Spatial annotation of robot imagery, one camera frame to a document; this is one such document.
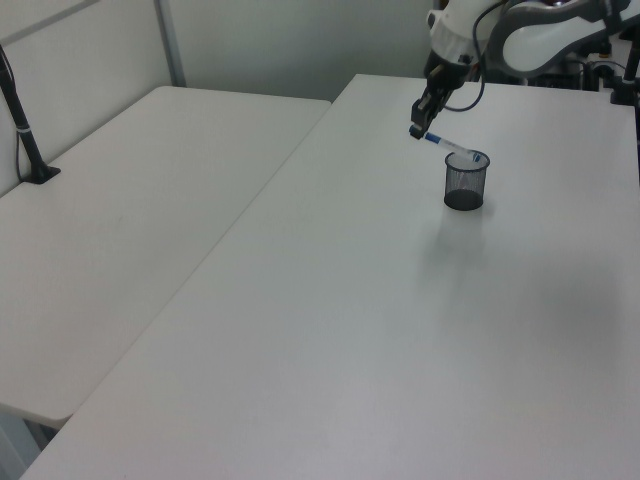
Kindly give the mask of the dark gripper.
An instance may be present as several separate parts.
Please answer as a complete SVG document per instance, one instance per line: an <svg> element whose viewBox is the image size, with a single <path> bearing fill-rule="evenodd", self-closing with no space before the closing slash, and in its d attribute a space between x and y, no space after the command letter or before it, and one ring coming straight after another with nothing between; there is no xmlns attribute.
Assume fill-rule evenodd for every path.
<svg viewBox="0 0 640 480"><path fill-rule="evenodd" d="M413 138L421 139L430 130L433 121L446 106L449 93L464 84L473 67L471 63L450 62L435 51L429 53L424 67L426 88L411 108L409 134Z"/></svg>

